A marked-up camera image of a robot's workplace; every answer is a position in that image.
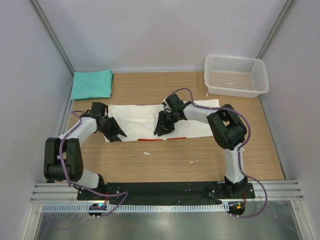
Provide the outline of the white printed t-shirt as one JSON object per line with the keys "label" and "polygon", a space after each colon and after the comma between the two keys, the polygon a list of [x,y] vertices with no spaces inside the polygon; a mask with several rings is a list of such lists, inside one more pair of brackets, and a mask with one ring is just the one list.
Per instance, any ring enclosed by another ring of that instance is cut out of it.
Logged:
{"label": "white printed t-shirt", "polygon": [[195,120],[182,120],[174,125],[175,130],[163,136],[154,135],[158,114],[162,104],[155,105],[112,105],[108,116],[115,118],[126,137],[119,135],[122,142],[156,141],[211,137],[210,126]]}

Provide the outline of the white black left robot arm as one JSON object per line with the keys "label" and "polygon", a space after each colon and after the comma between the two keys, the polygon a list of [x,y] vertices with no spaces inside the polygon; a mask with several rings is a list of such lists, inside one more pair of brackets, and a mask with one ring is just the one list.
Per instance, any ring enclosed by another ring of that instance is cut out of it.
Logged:
{"label": "white black left robot arm", "polygon": [[85,169],[81,146],[97,132],[111,143],[121,142],[120,136],[127,135],[102,102],[93,102],[91,109],[73,114],[78,120],[72,128],[46,140],[43,174],[46,180],[67,181],[70,187],[86,190],[93,199],[101,200],[106,194],[103,177]]}

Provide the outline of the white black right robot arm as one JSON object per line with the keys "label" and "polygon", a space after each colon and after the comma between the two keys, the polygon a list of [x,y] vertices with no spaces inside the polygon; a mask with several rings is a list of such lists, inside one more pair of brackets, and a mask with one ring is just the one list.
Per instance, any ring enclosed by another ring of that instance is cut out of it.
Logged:
{"label": "white black right robot arm", "polygon": [[192,101],[183,102],[177,94],[167,97],[162,103],[163,110],[158,113],[154,135],[160,137],[172,133],[179,121],[197,121],[208,124],[215,142],[224,149],[226,174],[225,192],[237,198],[248,183],[242,163],[242,148],[247,128],[239,115],[229,104],[220,107],[198,105]]}

